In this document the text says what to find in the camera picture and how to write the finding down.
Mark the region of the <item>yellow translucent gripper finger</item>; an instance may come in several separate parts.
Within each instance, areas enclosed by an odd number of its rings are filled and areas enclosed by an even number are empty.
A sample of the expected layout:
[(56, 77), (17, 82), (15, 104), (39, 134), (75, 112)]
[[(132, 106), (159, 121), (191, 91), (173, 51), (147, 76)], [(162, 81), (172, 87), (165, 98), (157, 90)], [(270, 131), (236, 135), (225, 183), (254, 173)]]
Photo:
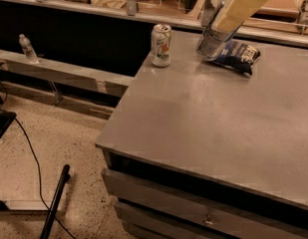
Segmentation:
[(211, 4), (214, 7), (223, 2), (223, 6), (218, 11), (211, 28), (222, 33), (233, 32), (267, 1), (268, 0), (211, 0)]

